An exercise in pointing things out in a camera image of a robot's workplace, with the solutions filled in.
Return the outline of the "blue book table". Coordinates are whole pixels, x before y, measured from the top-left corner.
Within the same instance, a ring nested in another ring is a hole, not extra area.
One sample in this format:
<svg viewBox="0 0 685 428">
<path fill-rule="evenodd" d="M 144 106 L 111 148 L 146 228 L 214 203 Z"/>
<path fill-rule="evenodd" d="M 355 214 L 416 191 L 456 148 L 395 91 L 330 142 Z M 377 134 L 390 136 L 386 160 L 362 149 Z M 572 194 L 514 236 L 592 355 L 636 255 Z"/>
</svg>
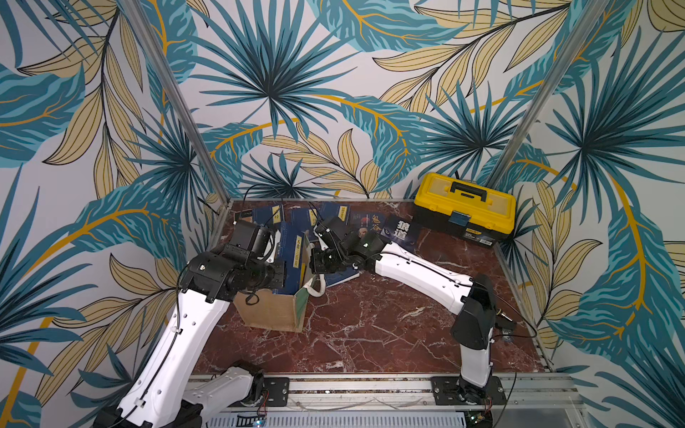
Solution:
<svg viewBox="0 0 685 428">
<path fill-rule="evenodd" d="M 342 272 L 336 272 L 335 274 L 324 274 L 324 280 L 326 281 L 326 287 L 330 288 L 353 280 L 359 276 L 360 271 L 353 267 L 349 267 L 349 269 Z"/>
</svg>

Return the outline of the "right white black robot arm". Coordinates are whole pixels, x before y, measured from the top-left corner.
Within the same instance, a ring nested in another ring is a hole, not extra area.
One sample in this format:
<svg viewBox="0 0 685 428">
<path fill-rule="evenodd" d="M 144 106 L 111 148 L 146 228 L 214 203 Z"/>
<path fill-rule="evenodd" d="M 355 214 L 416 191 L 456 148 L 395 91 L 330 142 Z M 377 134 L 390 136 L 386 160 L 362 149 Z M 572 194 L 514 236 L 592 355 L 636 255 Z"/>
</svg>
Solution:
<svg viewBox="0 0 685 428">
<path fill-rule="evenodd" d="M 325 246 L 311 253 L 310 269 L 314 274 L 334 274 L 349 268 L 363 270 L 408 285 L 455 315 L 451 335 L 460 344 L 461 380 L 479 389 L 489 383 L 498 310 L 487 276 L 468 276 L 444 269 L 376 232 L 360 235 L 337 216 L 320 220 L 314 235 Z"/>
</svg>

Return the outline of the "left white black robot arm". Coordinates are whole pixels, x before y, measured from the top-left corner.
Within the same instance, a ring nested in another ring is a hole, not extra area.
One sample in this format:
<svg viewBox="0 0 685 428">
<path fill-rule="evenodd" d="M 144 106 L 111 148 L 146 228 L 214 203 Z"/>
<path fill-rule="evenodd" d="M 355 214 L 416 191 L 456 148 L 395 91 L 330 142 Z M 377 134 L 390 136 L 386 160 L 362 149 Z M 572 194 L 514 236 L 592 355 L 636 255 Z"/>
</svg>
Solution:
<svg viewBox="0 0 685 428">
<path fill-rule="evenodd" d="M 285 285 L 285 264 L 270 262 L 275 233 L 240 220 L 229 242 L 195 256 L 179 276 L 171 321 L 127 394 L 100 410 L 96 427 L 201 427 L 235 403 L 260 406 L 268 391 L 262 370 L 237 363 L 206 385 L 187 389 L 214 327 L 238 294 Z"/>
</svg>

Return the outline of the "dark book old man back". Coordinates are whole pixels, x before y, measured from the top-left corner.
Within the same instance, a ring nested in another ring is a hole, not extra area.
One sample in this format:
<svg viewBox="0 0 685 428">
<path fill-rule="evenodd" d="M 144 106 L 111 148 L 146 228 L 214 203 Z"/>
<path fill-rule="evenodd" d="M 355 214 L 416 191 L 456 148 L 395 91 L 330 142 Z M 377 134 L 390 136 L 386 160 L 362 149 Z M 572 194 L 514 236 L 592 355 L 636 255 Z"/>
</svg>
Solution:
<svg viewBox="0 0 685 428">
<path fill-rule="evenodd" d="M 385 215 L 380 212 L 353 212 L 349 225 L 362 238 L 368 232 L 380 233 L 385 224 Z"/>
</svg>

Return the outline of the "green beige canvas bag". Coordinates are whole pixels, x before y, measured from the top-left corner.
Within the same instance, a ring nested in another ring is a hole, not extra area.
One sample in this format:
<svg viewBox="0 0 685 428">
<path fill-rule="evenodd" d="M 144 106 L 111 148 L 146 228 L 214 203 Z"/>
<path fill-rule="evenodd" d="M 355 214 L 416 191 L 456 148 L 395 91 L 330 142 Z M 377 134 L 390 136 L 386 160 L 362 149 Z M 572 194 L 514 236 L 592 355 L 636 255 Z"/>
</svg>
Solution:
<svg viewBox="0 0 685 428">
<path fill-rule="evenodd" d="M 303 282 L 295 295 L 276 294 L 260 290 L 255 296 L 237 294 L 234 305 L 249 327 L 280 332 L 301 333 L 307 303 L 310 297 L 320 297 L 326 291 L 324 276 L 314 274 L 310 268 L 311 250 L 314 244 L 306 237 L 303 251 Z"/>
</svg>

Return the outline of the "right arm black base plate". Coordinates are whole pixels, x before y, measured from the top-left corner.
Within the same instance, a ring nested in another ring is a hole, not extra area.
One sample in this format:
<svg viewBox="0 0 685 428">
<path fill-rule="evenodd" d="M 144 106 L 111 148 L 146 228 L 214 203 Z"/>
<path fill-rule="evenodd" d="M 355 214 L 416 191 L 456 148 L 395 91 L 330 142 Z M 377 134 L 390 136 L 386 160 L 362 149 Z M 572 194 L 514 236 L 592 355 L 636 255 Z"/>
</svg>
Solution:
<svg viewBox="0 0 685 428">
<path fill-rule="evenodd" d="M 504 405 L 507 402 L 501 380 L 492 376 L 484 387 L 475 386 L 460 376 L 434 376 L 430 378 L 433 399 L 436 406 Z"/>
</svg>

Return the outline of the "black wolf cover book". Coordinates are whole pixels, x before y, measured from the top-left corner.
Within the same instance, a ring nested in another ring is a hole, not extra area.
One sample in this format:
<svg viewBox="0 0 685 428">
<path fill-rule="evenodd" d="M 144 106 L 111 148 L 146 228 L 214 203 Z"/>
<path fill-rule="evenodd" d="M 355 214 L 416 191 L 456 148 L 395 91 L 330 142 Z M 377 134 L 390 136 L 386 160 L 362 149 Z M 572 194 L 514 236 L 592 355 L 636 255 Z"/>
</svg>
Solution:
<svg viewBox="0 0 685 428">
<path fill-rule="evenodd" d="M 404 250 L 414 253 L 421 231 L 422 226 L 417 222 L 391 215 L 385 220 L 382 235 L 399 244 Z"/>
</svg>

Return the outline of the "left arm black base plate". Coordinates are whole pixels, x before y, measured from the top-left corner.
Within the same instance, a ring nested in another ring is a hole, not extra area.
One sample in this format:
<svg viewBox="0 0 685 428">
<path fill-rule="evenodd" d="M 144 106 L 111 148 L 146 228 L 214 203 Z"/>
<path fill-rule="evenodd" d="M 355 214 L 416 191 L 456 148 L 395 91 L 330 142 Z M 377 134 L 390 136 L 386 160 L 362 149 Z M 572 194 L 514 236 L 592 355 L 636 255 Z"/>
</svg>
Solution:
<svg viewBox="0 0 685 428">
<path fill-rule="evenodd" d="M 289 377 L 263 377 L 253 380 L 253 404 L 257 407 L 284 408 L 290 390 Z"/>
</svg>

